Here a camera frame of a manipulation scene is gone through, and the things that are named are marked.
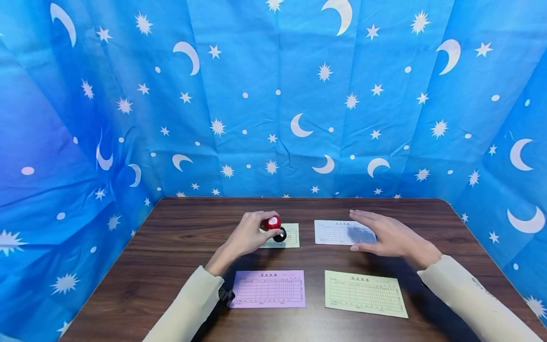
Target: wrist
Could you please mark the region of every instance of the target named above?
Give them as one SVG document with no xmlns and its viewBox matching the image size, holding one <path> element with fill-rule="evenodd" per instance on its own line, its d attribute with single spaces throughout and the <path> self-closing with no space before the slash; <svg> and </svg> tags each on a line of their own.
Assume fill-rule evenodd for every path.
<svg viewBox="0 0 547 342">
<path fill-rule="evenodd" d="M 421 270 L 424 270 L 439 261 L 441 256 L 443 256 L 443 254 L 434 244 L 424 240 L 423 243 L 416 246 L 416 248 L 409 253 L 408 257 L 414 261 Z"/>
<path fill-rule="evenodd" d="M 213 254 L 205 266 L 205 270 L 213 276 L 222 276 L 237 258 L 238 256 L 230 248 L 222 245 Z"/>
</svg>

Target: yellow receipt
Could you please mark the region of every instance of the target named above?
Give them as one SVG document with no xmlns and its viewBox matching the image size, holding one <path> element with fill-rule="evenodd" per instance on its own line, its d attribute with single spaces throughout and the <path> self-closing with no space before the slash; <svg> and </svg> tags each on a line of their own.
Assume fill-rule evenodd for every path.
<svg viewBox="0 0 547 342">
<path fill-rule="evenodd" d="M 394 278 L 325 271 L 325 307 L 409 318 Z"/>
<path fill-rule="evenodd" d="M 283 223 L 281 225 L 287 232 L 287 238 L 283 242 L 275 242 L 269 239 L 261 248 L 298 248 L 300 247 L 300 235 L 298 234 L 298 223 Z"/>
</svg>

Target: white sleeve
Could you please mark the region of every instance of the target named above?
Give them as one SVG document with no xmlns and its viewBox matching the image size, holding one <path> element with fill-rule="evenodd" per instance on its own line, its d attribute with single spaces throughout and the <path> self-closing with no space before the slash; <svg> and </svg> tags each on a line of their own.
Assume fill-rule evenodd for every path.
<svg viewBox="0 0 547 342">
<path fill-rule="evenodd" d="M 199 266 L 143 342 L 190 342 L 216 306 L 223 283 Z"/>
<path fill-rule="evenodd" d="M 418 275 L 427 287 L 460 316 L 483 342 L 542 342 L 514 313 L 491 295 L 449 256 Z"/>
</svg>

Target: paper form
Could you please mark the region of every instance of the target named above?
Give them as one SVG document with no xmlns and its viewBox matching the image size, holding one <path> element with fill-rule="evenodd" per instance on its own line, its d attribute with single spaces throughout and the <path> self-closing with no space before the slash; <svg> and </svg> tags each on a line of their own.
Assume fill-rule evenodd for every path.
<svg viewBox="0 0 547 342">
<path fill-rule="evenodd" d="M 315 243 L 319 245 L 354 245 L 376 242 L 376 234 L 355 221 L 315 220 Z"/>
<path fill-rule="evenodd" d="M 281 225 L 287 232 L 287 238 L 283 242 L 275 242 L 273 238 L 266 241 L 261 248 L 298 248 L 300 247 L 300 235 L 298 223 L 283 223 Z"/>
<path fill-rule="evenodd" d="M 325 271 L 325 307 L 409 318 L 395 278 Z"/>
<path fill-rule="evenodd" d="M 238 271 L 233 309 L 305 308 L 304 271 Z"/>
</svg>

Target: hand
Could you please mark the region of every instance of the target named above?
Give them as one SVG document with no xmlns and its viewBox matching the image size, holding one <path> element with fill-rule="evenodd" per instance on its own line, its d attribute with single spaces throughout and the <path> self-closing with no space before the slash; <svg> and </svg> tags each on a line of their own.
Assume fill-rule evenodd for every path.
<svg viewBox="0 0 547 342">
<path fill-rule="evenodd" d="M 384 257 L 406 257 L 426 269 L 436 263 L 442 253 L 434 244 L 398 220 L 368 211 L 350 210 L 350 217 L 369 227 L 377 237 L 375 244 L 356 244 L 350 250 L 370 252 Z"/>
<path fill-rule="evenodd" d="M 283 232 L 281 229 L 260 231 L 260 221 L 278 215 L 275 211 L 246 212 L 228 240 L 218 248 L 205 269 L 214 276 L 223 275 L 240 256 L 252 253 L 268 239 Z"/>
</svg>

